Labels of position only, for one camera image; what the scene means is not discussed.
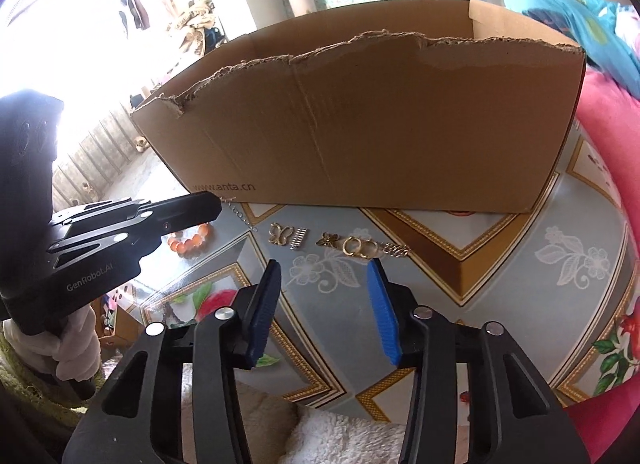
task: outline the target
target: patterned tablecloth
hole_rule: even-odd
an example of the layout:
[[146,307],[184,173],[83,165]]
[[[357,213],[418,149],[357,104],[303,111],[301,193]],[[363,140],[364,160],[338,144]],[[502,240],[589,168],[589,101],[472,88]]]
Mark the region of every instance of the patterned tablecloth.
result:
[[[181,193],[158,161],[136,196]],[[237,373],[256,388],[340,414],[406,420],[412,370],[395,370],[382,352],[366,260],[316,245],[325,231],[408,244],[410,257],[382,259],[389,279],[449,320],[502,322],[566,404],[638,369],[632,348],[640,343],[620,325],[640,294],[636,251],[609,172],[577,128],[525,215],[236,206],[252,230],[225,205],[194,256],[179,257],[163,242],[143,258],[121,304],[143,323],[181,324],[206,297],[257,283],[267,260],[277,259],[282,295],[262,366]],[[300,250],[269,243],[272,222],[308,228]],[[458,377],[463,420],[464,365]]]

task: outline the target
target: white glove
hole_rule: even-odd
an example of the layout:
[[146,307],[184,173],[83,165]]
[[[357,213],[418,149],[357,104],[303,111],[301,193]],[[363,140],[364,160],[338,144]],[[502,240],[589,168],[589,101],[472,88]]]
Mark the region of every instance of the white glove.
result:
[[90,305],[68,317],[60,338],[49,332],[27,336],[13,320],[2,322],[4,337],[18,357],[43,374],[55,371],[60,381],[85,381],[100,368],[100,341],[95,333],[95,313]]

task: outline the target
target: green knit fabric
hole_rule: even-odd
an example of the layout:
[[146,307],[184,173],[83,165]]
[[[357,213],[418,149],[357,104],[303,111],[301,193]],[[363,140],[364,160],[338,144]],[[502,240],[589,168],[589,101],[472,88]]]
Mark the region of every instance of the green knit fabric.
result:
[[[59,421],[64,426],[74,428],[86,412],[89,401],[71,400],[62,393],[59,386],[52,386],[39,380],[25,367],[12,346],[4,337],[0,323],[0,351],[11,368],[0,365],[0,380],[5,389],[17,399],[28,402],[41,414]],[[100,369],[94,376],[96,388],[104,384],[104,374]]]

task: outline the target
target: gold border pattern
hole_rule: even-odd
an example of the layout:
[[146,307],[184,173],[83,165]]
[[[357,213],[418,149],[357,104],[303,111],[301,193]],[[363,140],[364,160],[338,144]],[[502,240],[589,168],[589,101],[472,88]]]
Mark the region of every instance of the gold border pattern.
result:
[[386,378],[379,380],[376,384],[369,386],[366,390],[363,390],[359,394],[356,394],[356,399],[367,411],[373,420],[382,420],[384,422],[391,422],[385,415],[382,409],[376,404],[373,399],[391,388],[394,384],[403,380],[406,376],[414,371],[414,368],[398,368],[398,370],[392,371]]
[[311,357],[313,358],[315,364],[320,368],[320,371],[322,372],[321,379],[324,383],[328,383],[327,391],[329,393],[323,395],[322,397],[318,397],[316,400],[313,400],[312,402],[307,404],[307,406],[310,408],[318,408],[323,404],[326,404],[334,399],[337,399],[338,397],[343,396],[346,393],[344,387],[340,384],[340,381],[338,381],[338,379],[335,377],[329,365],[327,365],[326,361],[322,358],[322,354],[320,353],[320,351],[311,342],[311,339],[309,339],[306,331],[302,328],[298,317],[293,313],[293,309],[290,306],[289,301],[287,301],[284,293],[280,295],[280,306],[282,307],[284,314],[287,316],[287,319],[291,323],[293,330],[298,335],[300,342],[302,342],[306,350],[311,354]]
[[[609,338],[611,331],[616,326],[616,322],[618,321],[620,316],[622,316],[626,312],[626,309],[631,303],[631,298],[635,294],[639,272],[640,261],[636,261],[634,274],[629,281],[629,285],[626,287],[625,293],[623,294],[618,307],[616,307],[613,316],[611,317],[609,322],[607,322],[606,327],[604,327],[604,330],[602,331],[598,339]],[[565,394],[569,399],[572,399],[575,402],[582,402],[583,400],[591,399],[591,396],[589,394],[587,394],[577,386],[577,382],[580,381],[580,378],[584,375],[588,368],[593,365],[595,360],[598,358],[598,355],[599,352],[595,348],[591,347],[586,355],[582,358],[582,360],[574,368],[574,370],[572,370],[571,373],[565,378],[565,380],[558,385],[558,391],[562,394]]]
[[410,225],[416,231],[418,231],[421,235],[429,238],[433,243],[435,243],[438,247],[449,253],[451,256],[455,257],[459,261],[463,261],[465,258],[468,258],[475,251],[480,249],[484,244],[486,244],[489,240],[491,240],[495,235],[500,233],[511,221],[517,217],[517,215],[504,215],[500,220],[498,220],[492,227],[487,229],[482,235],[477,237],[470,244],[466,245],[462,249],[457,248],[455,245],[445,240],[440,235],[437,235],[433,231],[431,231],[426,225],[421,224],[404,211],[400,209],[388,209],[392,215],[395,215],[400,220],[402,220],[405,224]]
[[[249,279],[246,277],[244,272],[238,262],[233,262],[231,265],[223,267],[223,269],[217,270],[216,272],[212,272],[211,274],[207,274],[206,276],[200,278],[199,280],[186,285],[178,289],[177,291],[164,296],[162,299],[157,301],[153,301],[150,303],[146,303],[146,306],[142,308],[140,307],[144,324],[147,325],[151,318],[148,314],[148,309],[153,308],[156,309],[169,303],[174,300],[178,296],[182,296],[183,294],[187,294],[192,291],[194,288],[199,287],[203,283],[207,283],[208,281],[220,279],[220,277],[225,277],[228,275],[232,275],[237,278],[240,287],[247,287],[251,285]],[[274,320],[271,323],[271,327],[269,329],[271,336],[273,336],[274,341],[278,343],[278,345],[284,350],[287,354],[287,357],[293,362],[294,366],[298,369],[298,371],[305,376],[306,380],[311,383],[309,386],[305,388],[301,388],[300,390],[294,390],[293,392],[289,392],[285,394],[283,399],[296,401],[308,399],[308,397],[316,396],[317,394],[322,394],[322,392],[327,392],[331,389],[331,387],[324,382],[324,380],[318,375],[318,373],[313,369],[311,365],[306,361],[306,359],[300,354],[295,345],[287,338],[287,335],[283,332],[282,328],[278,325],[278,323]]]
[[[438,272],[436,272],[436,270],[430,267],[430,265],[427,263],[426,260],[422,259],[422,257],[417,253],[417,250],[411,251],[408,255],[409,258],[415,263],[415,265],[417,265],[422,270],[422,272],[424,272],[427,276],[429,276],[429,278],[431,278],[431,280],[433,280],[434,283],[438,285],[438,287],[442,291],[444,291],[447,294],[447,296],[449,296],[456,303],[456,305],[458,305],[459,307],[464,306],[469,300],[471,300],[471,298],[473,298],[476,295],[476,293],[478,293],[478,291],[489,280],[489,278],[491,278],[492,275],[495,274],[495,272],[502,266],[502,264],[508,259],[510,254],[516,248],[516,246],[520,243],[522,238],[527,234],[530,227],[533,225],[534,221],[542,212],[542,209],[544,208],[546,202],[548,201],[549,196],[551,195],[551,192],[553,191],[553,188],[555,187],[556,182],[558,181],[558,178],[559,178],[559,173],[553,173],[552,177],[549,179],[547,183],[547,186],[545,187],[544,191],[538,198],[536,205],[534,206],[534,208],[530,213],[524,213],[523,215],[513,215],[513,218],[511,218],[508,222],[501,224],[501,228],[503,229],[507,225],[509,225],[509,223],[511,223],[511,221],[513,221],[514,218],[518,218],[518,217],[527,218],[524,224],[522,225],[521,229],[519,230],[519,232],[517,232],[517,234],[514,235],[513,239],[509,242],[507,247],[504,248],[504,250],[500,253],[500,255],[495,258],[495,261],[488,266],[488,268],[484,271],[484,273],[480,277],[478,277],[475,283],[473,285],[470,285],[468,289],[463,291],[457,291],[455,288],[451,287],[446,281],[444,281],[442,277],[440,277],[440,275],[438,274]],[[397,234],[395,234],[395,232],[393,232],[393,230],[388,225],[386,225],[382,221],[382,219],[380,219],[375,215],[375,213],[373,212],[375,211],[375,209],[361,208],[360,210],[364,213],[364,215],[369,220],[371,220],[376,225],[376,227],[378,227],[389,238],[391,238],[392,241],[396,243],[406,243],[402,238],[400,238]],[[392,209],[386,209],[385,211],[393,214],[393,216],[395,216],[396,218],[399,218],[396,214],[393,213]],[[412,229],[415,229],[415,227],[413,227],[411,224],[407,223],[407,225],[409,225],[409,227],[411,227]],[[492,232],[493,237],[495,237],[499,232],[500,231],[493,231]]]
[[592,189],[595,189],[598,193],[600,193],[603,197],[605,197],[609,202],[611,202],[616,209],[621,209],[620,205],[612,198],[609,193],[607,193],[604,189],[598,186],[596,183],[590,181],[587,177],[580,175],[574,171],[575,163],[578,161],[578,157],[580,157],[580,151],[582,150],[582,144],[586,142],[589,146],[593,148],[593,145],[588,140],[585,140],[583,135],[580,135],[580,139],[578,139],[577,144],[575,145],[574,152],[571,155],[571,160],[569,161],[569,165],[566,167],[566,173],[572,176],[575,179],[580,180],[587,184]]
[[254,212],[251,209],[249,203],[240,202],[239,204],[242,206],[242,211],[244,211],[244,215],[251,225],[258,225],[261,221],[266,220],[271,215],[277,213],[284,207],[283,204],[275,204],[273,205],[273,208],[269,209],[269,211],[267,211],[266,213],[256,216],[254,215]]
[[[596,310],[596,312],[593,315],[593,318],[591,318],[591,321],[587,325],[584,334],[582,334],[580,339],[578,339],[574,348],[571,350],[571,353],[565,359],[564,363],[562,363],[562,366],[556,371],[553,377],[549,380],[549,384],[551,387],[556,386],[556,384],[558,384],[558,381],[561,379],[561,376],[575,364],[575,360],[577,359],[578,354],[582,351],[588,339],[590,338],[591,334],[593,334],[593,331],[598,325],[598,322],[602,318],[604,311],[607,308],[607,305],[609,304],[609,300],[611,299],[611,295],[613,294],[613,290],[615,289],[616,284],[618,283],[618,278],[620,277],[620,270],[622,269],[622,264],[626,256],[628,239],[629,239],[628,227],[625,223],[625,226],[623,229],[623,236],[622,236],[622,245],[620,246],[620,249],[618,251],[619,252],[618,259],[616,261],[615,267],[613,268],[613,273],[611,275],[611,279],[609,280],[609,285],[607,285],[607,288],[605,289],[605,293],[603,294],[603,297],[600,300],[600,304],[598,305],[598,309]],[[632,274],[631,276],[631,280],[630,280],[631,283],[633,283],[634,278],[635,278],[635,273]]]

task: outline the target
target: white fluffy fabric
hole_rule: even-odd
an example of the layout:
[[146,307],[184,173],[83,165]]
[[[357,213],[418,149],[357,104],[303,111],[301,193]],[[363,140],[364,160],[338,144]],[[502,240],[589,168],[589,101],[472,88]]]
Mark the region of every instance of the white fluffy fabric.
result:
[[[404,426],[300,409],[300,423],[278,464],[396,464]],[[456,464],[468,455],[468,426],[458,427]]]
[[[183,460],[196,464],[191,402],[191,365],[182,370],[182,450]],[[298,423],[295,404],[236,383],[242,423],[254,464],[276,464],[285,452],[286,441]]]

